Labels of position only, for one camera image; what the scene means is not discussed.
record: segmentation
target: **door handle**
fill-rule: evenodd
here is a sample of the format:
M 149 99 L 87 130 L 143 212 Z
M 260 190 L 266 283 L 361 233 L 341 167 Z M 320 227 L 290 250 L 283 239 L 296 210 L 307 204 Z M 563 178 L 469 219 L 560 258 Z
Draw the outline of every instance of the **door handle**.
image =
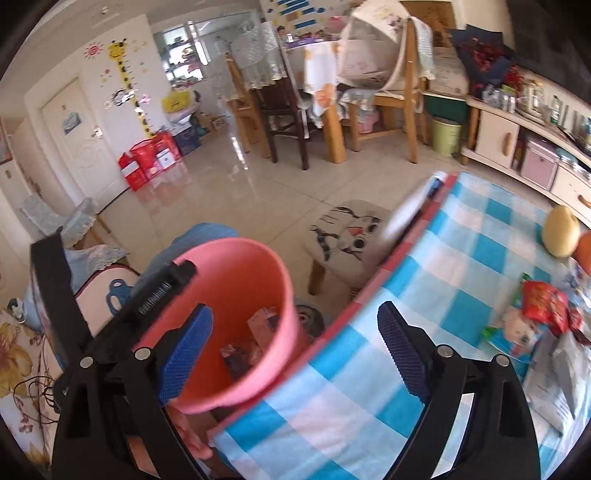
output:
M 509 144 L 511 143 L 511 134 L 507 132 L 505 138 L 503 138 L 503 155 L 509 156 Z
M 103 138 L 103 131 L 100 129 L 100 127 L 95 127 L 92 135 L 92 138 Z
M 585 205 L 587 208 L 591 208 L 591 202 L 590 202 L 590 201 L 588 201 L 588 200 L 585 200 L 585 197 L 583 197 L 582 195 L 579 195 L 579 196 L 578 196 L 578 198 L 579 198 L 579 201 L 580 201 L 580 202 L 581 202 L 583 205 Z

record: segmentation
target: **cabinet door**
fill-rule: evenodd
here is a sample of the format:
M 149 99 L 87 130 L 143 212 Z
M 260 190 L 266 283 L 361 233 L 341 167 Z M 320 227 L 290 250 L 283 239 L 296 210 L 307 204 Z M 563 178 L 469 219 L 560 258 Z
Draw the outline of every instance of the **cabinet door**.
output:
M 476 153 L 511 168 L 519 125 L 489 112 L 480 115 Z
M 564 203 L 591 221 L 591 188 L 575 174 L 558 167 L 556 179 L 550 190 Z

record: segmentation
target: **giraffe wall sticker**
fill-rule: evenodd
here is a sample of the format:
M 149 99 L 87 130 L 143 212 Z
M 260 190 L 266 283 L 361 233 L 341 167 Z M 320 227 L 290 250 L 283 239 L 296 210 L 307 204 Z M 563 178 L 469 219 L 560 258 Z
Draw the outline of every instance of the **giraffe wall sticker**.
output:
M 155 133 L 152 132 L 150 126 L 148 124 L 148 117 L 146 116 L 144 110 L 139 106 L 139 102 L 137 97 L 135 96 L 135 89 L 131 83 L 132 78 L 132 71 L 129 68 L 129 63 L 125 59 L 125 47 L 126 47 L 127 39 L 124 38 L 122 41 L 115 41 L 111 42 L 109 46 L 109 58 L 114 60 L 117 63 L 117 71 L 121 76 L 121 80 L 127 90 L 127 98 L 131 104 L 134 106 L 134 112 L 142 125 L 142 129 L 144 130 L 147 138 L 152 138 L 155 136 Z

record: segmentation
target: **wooden cabinet handle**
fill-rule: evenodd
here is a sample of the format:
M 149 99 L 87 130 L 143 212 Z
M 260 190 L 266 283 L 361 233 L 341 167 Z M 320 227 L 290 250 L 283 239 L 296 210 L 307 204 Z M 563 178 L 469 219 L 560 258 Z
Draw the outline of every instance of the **wooden cabinet handle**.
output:
M 503 155 L 508 157 L 509 156 L 509 144 L 511 143 L 511 134 L 507 132 L 505 134 L 505 138 L 503 139 Z
M 583 197 L 582 195 L 579 195 L 579 201 L 585 205 L 587 208 L 591 208 L 591 202 L 588 202 L 587 200 L 585 200 L 585 197 Z

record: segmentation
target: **metal screw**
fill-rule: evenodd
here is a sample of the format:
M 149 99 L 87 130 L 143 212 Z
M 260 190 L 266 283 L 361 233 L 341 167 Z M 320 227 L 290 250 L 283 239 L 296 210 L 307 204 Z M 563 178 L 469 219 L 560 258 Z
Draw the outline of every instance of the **metal screw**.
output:
M 92 365 L 93 359 L 91 356 L 86 356 L 82 360 L 80 360 L 80 366 L 82 368 L 88 368 Z
M 146 348 L 146 347 L 139 348 L 135 351 L 135 357 L 138 360 L 146 360 L 147 358 L 150 357 L 151 354 L 152 354 L 152 352 L 150 351 L 150 349 Z
M 505 355 L 497 355 L 496 356 L 496 363 L 498 363 L 502 367 L 509 366 L 509 359 Z
M 443 358 L 450 358 L 453 355 L 453 349 L 447 345 L 440 345 L 437 347 L 437 353 Z

